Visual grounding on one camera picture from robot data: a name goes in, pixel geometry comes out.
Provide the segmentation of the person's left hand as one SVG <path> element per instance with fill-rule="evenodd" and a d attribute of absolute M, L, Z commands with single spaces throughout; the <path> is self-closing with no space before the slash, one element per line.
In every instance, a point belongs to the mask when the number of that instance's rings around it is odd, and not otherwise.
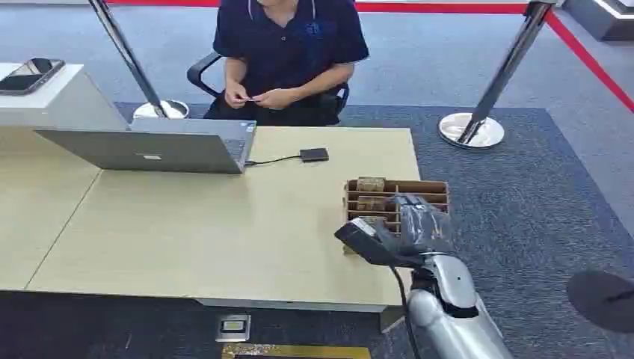
<path fill-rule="evenodd" d="M 257 105 L 269 109 L 284 109 L 301 99 L 295 88 L 276 88 L 251 98 Z"/>

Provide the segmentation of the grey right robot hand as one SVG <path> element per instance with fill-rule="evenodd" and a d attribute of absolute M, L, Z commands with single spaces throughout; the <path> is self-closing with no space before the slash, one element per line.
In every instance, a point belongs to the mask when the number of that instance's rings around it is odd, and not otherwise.
<path fill-rule="evenodd" d="M 397 194 L 387 202 L 398 207 L 400 234 L 391 233 L 384 221 L 375 224 L 375 231 L 378 240 L 389 252 L 412 257 L 455 250 L 448 214 L 414 194 Z"/>

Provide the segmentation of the person's right hand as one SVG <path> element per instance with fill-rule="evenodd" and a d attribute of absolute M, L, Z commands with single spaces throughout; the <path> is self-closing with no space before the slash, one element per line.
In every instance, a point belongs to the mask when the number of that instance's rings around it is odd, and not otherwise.
<path fill-rule="evenodd" d="M 232 79 L 229 79 L 226 83 L 224 98 L 227 105 L 231 108 L 242 108 L 247 102 L 251 101 L 242 84 Z"/>

